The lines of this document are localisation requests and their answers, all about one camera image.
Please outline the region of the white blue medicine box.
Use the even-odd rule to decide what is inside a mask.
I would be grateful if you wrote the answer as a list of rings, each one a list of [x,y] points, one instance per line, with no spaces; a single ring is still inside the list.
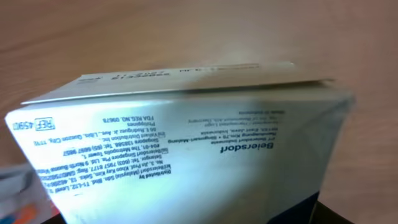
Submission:
[[[291,63],[141,70],[5,121],[67,223],[308,223],[353,101]]]

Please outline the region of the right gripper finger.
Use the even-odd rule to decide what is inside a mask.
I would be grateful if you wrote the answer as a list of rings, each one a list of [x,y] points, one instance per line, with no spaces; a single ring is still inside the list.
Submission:
[[[312,214],[310,224],[354,224],[337,214],[324,204],[317,202]]]

